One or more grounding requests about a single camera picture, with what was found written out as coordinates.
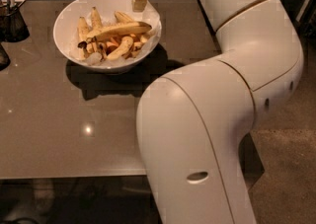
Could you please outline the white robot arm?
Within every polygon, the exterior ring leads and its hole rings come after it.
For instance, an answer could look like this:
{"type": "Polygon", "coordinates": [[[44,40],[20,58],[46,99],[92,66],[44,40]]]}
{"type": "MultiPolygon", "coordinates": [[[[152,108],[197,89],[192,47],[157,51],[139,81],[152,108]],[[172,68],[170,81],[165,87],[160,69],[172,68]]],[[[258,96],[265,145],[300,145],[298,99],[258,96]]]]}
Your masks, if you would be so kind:
{"type": "Polygon", "coordinates": [[[163,224],[257,224],[239,145],[296,89],[303,51],[280,0],[199,0],[219,55],[171,71],[136,116],[163,224]]]}

